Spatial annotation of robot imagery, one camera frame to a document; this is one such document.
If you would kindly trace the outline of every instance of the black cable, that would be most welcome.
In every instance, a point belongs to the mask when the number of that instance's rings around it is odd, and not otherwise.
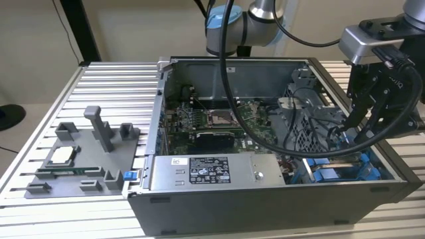
[[[324,121],[324,122],[334,123],[336,125],[341,124],[341,122],[337,122],[336,120],[332,120],[332,119],[322,119],[322,118],[317,118],[317,117],[310,117],[310,119],[314,119],[316,121]]]
[[[19,153],[17,151],[15,151],[15,150],[12,150],[12,149],[8,149],[8,148],[4,148],[4,147],[1,147],[1,146],[0,146],[0,149],[3,149],[3,150],[5,150],[5,151],[9,151],[9,152],[12,152],[12,153]]]
[[[317,135],[316,127],[314,127],[314,125],[313,125],[313,120],[312,120],[312,118],[308,118],[308,124],[310,125],[310,129],[312,129],[312,132],[313,132],[313,137],[314,137],[314,139],[316,139],[317,144],[321,146],[321,148],[322,148],[324,150],[326,150],[326,147],[321,144],[321,142],[320,142],[320,140],[318,140],[318,135]]]
[[[328,144],[328,149],[330,150],[330,135],[332,135],[332,132],[337,129],[338,127],[334,126],[329,129],[328,131],[328,135],[326,135],[326,144]]]
[[[334,40],[332,42],[328,42],[328,43],[312,43],[312,42],[308,42],[308,41],[304,41],[301,40],[298,37],[296,37],[294,35],[291,34],[289,31],[287,31],[285,27],[281,25],[281,23],[279,22],[279,19],[277,19],[277,14],[276,14],[276,0],[273,0],[273,18],[275,18],[275,22],[277,24],[277,27],[280,28],[280,30],[285,33],[285,35],[292,39],[294,40],[296,42],[298,42],[300,44],[302,45],[306,45],[306,46],[310,46],[310,47],[328,47],[328,46],[332,46],[334,44],[338,44],[340,42],[340,39],[338,40]]]
[[[193,0],[193,1],[195,1],[195,3],[197,4],[197,6],[200,8],[203,16],[207,18],[207,11],[205,11],[205,8],[204,8],[201,0]]]
[[[56,14],[57,14],[57,17],[59,17],[59,20],[60,20],[60,24],[61,26],[64,27],[64,30],[67,32],[67,38],[68,38],[68,42],[69,42],[69,46],[71,46],[71,50],[72,50],[72,53],[75,55],[75,58],[77,59],[77,64],[80,64],[80,59],[77,57],[77,54],[75,53],[75,49],[73,49],[73,46],[72,46],[72,43],[71,43],[71,37],[69,37],[69,32],[67,30],[67,27],[65,27],[65,24],[61,20],[61,17],[60,17],[60,14],[59,14],[59,10],[57,10],[57,6],[56,6],[56,3],[55,3],[55,0],[52,0],[52,3],[53,3],[53,7],[55,7],[55,11],[56,11]]]
[[[418,72],[416,71],[414,67],[408,65],[404,66],[402,69],[400,70],[404,75],[408,77],[408,79],[412,81],[412,94],[410,94],[410,99],[408,101],[406,106],[404,107],[400,115],[396,117],[396,119],[392,121],[389,126],[378,132],[372,138],[369,138],[366,141],[362,143],[354,145],[353,147],[345,148],[345,149],[338,149],[334,151],[329,152],[297,152],[294,150],[288,150],[285,148],[281,148],[276,146],[275,144],[268,143],[263,138],[260,138],[251,130],[248,127],[247,123],[244,122],[237,106],[233,100],[233,94],[228,82],[228,75],[227,75],[227,62],[225,62],[225,40],[227,40],[227,27],[228,27],[228,19],[231,15],[231,9],[233,6],[235,0],[228,0],[225,3],[225,9],[224,9],[224,16],[223,16],[223,24],[221,24],[221,32],[220,32],[220,54],[219,54],[219,59],[220,59],[220,75],[221,75],[221,82],[223,82],[223,87],[225,91],[225,96],[227,100],[231,106],[231,109],[233,111],[235,118],[237,119],[240,127],[245,130],[245,133],[248,136],[252,138],[257,144],[260,144],[263,147],[267,149],[285,154],[292,157],[304,157],[304,158],[329,158],[329,157],[336,157],[341,155],[346,155],[354,152],[361,151],[366,147],[372,146],[374,143],[380,142],[382,139],[385,139],[386,135],[392,132],[392,130],[402,123],[405,120],[405,117],[410,114],[413,109],[417,106],[417,102],[421,98],[422,94],[422,78]]]
[[[215,0],[209,0],[208,1],[208,5],[207,5],[207,17],[205,17],[205,22],[204,22],[204,25],[205,25],[205,36],[207,36],[208,19],[211,17],[211,12],[212,12],[213,5],[215,5]]]

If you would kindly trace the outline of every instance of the beige wall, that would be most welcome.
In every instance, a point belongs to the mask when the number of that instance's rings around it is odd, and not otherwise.
[[[244,9],[251,2],[236,1]],[[310,41],[332,40],[345,25],[400,13],[402,2],[300,0],[292,32]],[[193,0],[84,0],[84,5],[105,61],[205,54],[204,19]],[[0,104],[53,102],[75,72],[76,59],[51,0],[1,0],[0,22]],[[287,42],[285,56],[342,59],[336,47],[317,50]],[[273,56],[273,52],[273,47],[256,47],[253,56]]]
[[[291,33],[305,41],[325,43],[341,37],[348,25],[364,19],[402,13],[405,0],[289,0],[298,1]],[[313,48],[288,40],[284,56],[317,57],[320,60],[345,59],[338,46]]]

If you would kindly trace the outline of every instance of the metal bracket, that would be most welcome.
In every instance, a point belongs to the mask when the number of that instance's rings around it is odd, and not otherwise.
[[[177,62],[177,60],[172,59],[169,56],[161,56],[160,60],[157,62],[159,72],[165,72],[165,71],[171,70],[172,64],[176,62]]]

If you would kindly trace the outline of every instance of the gray plastic post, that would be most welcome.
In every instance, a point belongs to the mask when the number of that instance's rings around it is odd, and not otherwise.
[[[93,129],[99,135],[99,141],[104,151],[111,152],[113,150],[113,145],[109,138],[111,133],[108,132],[108,129],[101,121],[100,111],[101,109],[99,106],[88,106],[84,111],[84,117],[92,121]]]

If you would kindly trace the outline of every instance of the aluminum extrusion table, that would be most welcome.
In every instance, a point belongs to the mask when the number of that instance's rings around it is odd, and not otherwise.
[[[321,62],[342,89],[350,67],[341,61]],[[83,116],[88,105],[103,108],[112,127],[131,122],[141,129],[133,168],[144,165],[153,97],[156,63],[92,63],[72,76],[39,127],[0,179],[0,238],[144,238],[137,219],[123,196],[25,199],[25,186],[56,141],[55,127],[75,122],[89,128]],[[425,181],[425,136],[389,140],[406,164]],[[400,203],[376,208],[354,225],[269,232],[196,236],[207,239],[425,238],[425,186]]]

